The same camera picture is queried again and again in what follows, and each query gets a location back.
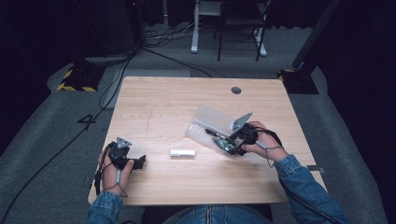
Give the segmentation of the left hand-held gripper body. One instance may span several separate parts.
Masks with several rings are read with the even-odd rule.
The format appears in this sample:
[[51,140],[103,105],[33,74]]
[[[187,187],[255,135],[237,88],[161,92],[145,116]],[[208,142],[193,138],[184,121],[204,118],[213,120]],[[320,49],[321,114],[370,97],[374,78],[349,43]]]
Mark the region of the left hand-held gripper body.
[[109,150],[109,158],[113,165],[118,170],[123,170],[128,163],[129,159],[127,158],[130,146],[132,145],[131,142],[117,137],[116,141],[111,142],[107,147]]

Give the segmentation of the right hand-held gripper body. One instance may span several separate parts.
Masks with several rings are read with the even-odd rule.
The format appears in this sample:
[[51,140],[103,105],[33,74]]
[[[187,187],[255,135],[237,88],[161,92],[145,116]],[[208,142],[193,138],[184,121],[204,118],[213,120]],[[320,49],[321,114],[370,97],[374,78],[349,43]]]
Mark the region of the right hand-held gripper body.
[[242,145],[254,145],[258,140],[258,134],[254,131],[254,128],[248,123],[248,120],[251,116],[252,112],[248,112],[246,115],[240,117],[239,119],[235,119],[232,122],[232,134],[237,133],[240,139],[240,143],[236,144],[236,149],[238,147],[242,147]]

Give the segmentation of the clear plastic pencil case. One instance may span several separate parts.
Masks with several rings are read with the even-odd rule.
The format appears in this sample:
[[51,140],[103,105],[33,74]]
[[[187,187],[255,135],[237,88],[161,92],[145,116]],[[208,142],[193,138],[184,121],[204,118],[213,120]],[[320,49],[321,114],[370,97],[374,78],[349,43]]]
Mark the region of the clear plastic pencil case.
[[216,133],[224,135],[225,138],[228,139],[228,137],[232,134],[231,126],[234,120],[235,118],[219,112],[218,110],[215,110],[209,106],[199,105],[195,112],[194,119],[186,131],[186,135],[204,146],[217,149],[225,155],[229,155],[218,148],[218,146],[212,140],[212,138],[215,136],[207,134],[205,129],[215,131]]

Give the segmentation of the person's left hand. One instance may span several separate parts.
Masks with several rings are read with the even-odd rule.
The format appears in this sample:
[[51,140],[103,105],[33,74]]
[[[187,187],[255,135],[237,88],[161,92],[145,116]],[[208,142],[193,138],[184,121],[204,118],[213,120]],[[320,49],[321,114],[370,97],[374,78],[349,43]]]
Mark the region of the person's left hand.
[[103,190],[112,192],[121,197],[126,197],[127,194],[125,190],[129,183],[134,161],[128,161],[125,168],[119,171],[111,162],[108,153],[103,150],[98,158],[98,162],[103,164]]

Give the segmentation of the person's right hand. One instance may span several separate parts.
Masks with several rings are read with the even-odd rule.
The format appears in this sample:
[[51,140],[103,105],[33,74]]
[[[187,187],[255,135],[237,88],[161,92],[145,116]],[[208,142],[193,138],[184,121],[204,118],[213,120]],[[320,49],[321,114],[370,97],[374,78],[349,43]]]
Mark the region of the person's right hand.
[[281,161],[288,156],[288,152],[268,133],[268,129],[261,122],[251,121],[249,124],[258,132],[259,144],[242,145],[242,149],[273,162]]

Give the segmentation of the white eraser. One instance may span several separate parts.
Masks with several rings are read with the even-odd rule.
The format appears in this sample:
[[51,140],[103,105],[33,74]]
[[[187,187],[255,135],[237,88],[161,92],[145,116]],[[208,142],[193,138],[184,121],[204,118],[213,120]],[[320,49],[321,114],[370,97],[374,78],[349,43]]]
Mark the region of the white eraser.
[[189,149],[172,149],[171,156],[172,157],[183,157],[183,158],[194,158],[196,152],[194,150]]

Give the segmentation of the person's lap in jeans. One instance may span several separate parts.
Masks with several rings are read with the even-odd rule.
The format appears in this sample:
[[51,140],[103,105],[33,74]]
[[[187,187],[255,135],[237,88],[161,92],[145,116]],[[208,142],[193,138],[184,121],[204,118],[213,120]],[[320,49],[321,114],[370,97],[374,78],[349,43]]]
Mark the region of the person's lap in jeans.
[[174,224],[268,224],[268,220],[245,206],[199,205],[178,217]]

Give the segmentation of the black stand base with pole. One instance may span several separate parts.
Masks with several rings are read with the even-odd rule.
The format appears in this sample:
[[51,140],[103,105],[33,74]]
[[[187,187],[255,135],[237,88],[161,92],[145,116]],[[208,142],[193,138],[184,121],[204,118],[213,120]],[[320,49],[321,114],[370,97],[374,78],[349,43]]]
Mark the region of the black stand base with pole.
[[282,69],[277,72],[277,77],[283,83],[288,94],[318,94],[318,88],[312,78],[312,73],[321,59],[319,53],[320,37],[340,2],[341,0],[331,0],[327,5],[310,36],[292,62],[292,69]]

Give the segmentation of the grey tape piece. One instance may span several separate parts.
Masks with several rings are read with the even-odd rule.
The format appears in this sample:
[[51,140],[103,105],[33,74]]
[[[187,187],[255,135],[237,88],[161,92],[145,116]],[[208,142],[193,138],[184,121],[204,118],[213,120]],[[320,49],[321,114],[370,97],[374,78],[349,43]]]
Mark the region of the grey tape piece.
[[325,174],[326,173],[325,170],[322,167],[319,167],[317,165],[307,165],[306,167],[307,167],[307,169],[309,171],[318,171],[321,174]]

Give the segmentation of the black yellow striped stand base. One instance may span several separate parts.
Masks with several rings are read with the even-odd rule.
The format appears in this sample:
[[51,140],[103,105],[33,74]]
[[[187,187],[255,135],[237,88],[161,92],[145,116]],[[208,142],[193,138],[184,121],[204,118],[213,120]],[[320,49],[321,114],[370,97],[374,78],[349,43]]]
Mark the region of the black yellow striped stand base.
[[71,66],[57,87],[58,91],[87,91],[99,90],[99,83],[106,69],[104,67],[88,65],[85,67]]

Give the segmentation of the black chair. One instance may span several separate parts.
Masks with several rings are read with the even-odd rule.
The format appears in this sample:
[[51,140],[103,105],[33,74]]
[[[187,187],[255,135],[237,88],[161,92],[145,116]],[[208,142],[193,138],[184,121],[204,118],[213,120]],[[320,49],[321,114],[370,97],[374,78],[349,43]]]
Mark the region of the black chair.
[[266,15],[273,0],[223,0],[214,36],[219,34],[218,60],[221,58],[225,30],[250,30],[257,46],[256,61],[262,56]]

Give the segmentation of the white desk frame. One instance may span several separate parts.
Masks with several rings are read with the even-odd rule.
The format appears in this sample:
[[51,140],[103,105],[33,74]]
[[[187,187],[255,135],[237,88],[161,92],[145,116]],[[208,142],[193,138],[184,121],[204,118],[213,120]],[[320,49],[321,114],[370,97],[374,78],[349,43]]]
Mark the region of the white desk frame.
[[[191,42],[191,53],[198,52],[198,44],[199,44],[199,20],[204,16],[219,16],[220,15],[220,1],[219,0],[194,0],[194,24],[193,24],[193,32],[192,32],[192,42]],[[257,47],[259,53],[262,57],[267,55],[267,51],[265,49],[264,44],[260,44],[260,41],[263,40],[264,29],[263,28],[255,28],[253,30],[253,36],[257,41]]]

